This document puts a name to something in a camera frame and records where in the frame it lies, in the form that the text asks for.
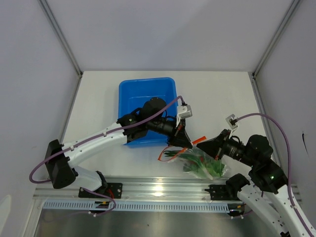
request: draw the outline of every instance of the gray wall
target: gray wall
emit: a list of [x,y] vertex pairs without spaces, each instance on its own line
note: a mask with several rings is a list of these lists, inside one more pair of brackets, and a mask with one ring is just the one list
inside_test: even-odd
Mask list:
[[17,237],[29,173],[60,136],[78,78],[36,0],[0,1],[0,32],[0,200],[12,195],[1,236]]
[[292,0],[48,0],[83,71],[255,69]]
[[[292,151],[293,182],[316,225],[316,1],[304,0],[258,78],[267,113],[281,122]],[[305,150],[302,133],[305,134]],[[275,129],[286,161],[285,143]]]

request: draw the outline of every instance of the gray floor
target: gray floor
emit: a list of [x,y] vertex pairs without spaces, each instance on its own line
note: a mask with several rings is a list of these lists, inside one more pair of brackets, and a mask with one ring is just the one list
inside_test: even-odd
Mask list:
[[93,218],[69,210],[44,210],[35,237],[273,237],[254,213],[227,214],[114,211]]

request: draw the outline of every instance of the blue bin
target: blue bin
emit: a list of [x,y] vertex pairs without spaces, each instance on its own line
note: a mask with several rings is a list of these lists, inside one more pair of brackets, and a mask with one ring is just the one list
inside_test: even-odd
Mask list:
[[[167,104],[177,97],[176,85],[172,78],[150,78],[125,80],[119,85],[118,117],[131,113],[136,108],[143,107],[152,97],[159,97]],[[177,115],[178,103],[167,109],[168,116]],[[145,146],[161,145],[166,143],[167,136],[148,131],[145,137],[128,143],[129,145],[142,144]]]

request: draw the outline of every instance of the white tabletop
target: white tabletop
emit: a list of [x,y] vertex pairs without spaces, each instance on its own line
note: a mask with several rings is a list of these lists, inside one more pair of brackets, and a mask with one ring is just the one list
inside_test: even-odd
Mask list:
[[[127,79],[170,77],[177,95],[191,105],[193,117],[186,130],[195,140],[208,139],[229,128],[225,118],[258,112],[249,75],[246,72],[87,71],[84,72],[71,112],[64,142],[74,141],[102,130],[118,119],[119,84]],[[265,135],[262,121],[252,117],[239,122],[236,135],[246,143],[253,134]],[[84,161],[81,166],[99,170],[105,176],[192,178],[182,172],[180,162],[160,162],[164,147],[130,148],[113,146]],[[249,167],[224,157],[232,169],[229,175],[247,175]]]

